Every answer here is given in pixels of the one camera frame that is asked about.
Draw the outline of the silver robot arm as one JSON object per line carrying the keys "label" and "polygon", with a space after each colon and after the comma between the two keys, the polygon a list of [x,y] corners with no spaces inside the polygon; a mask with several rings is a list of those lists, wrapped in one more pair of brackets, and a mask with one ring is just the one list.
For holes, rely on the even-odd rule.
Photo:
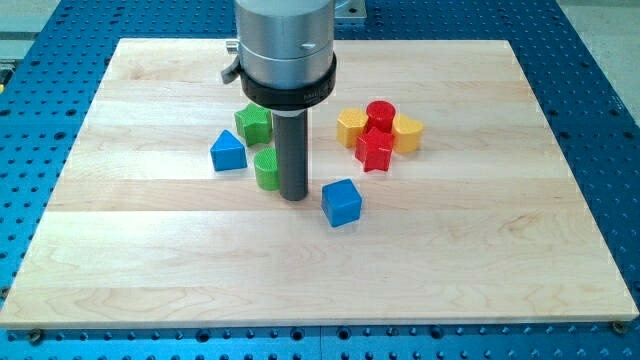
{"label": "silver robot arm", "polygon": [[332,0],[235,0],[236,58],[222,82],[241,80],[244,94],[271,110],[324,101],[336,82]]}

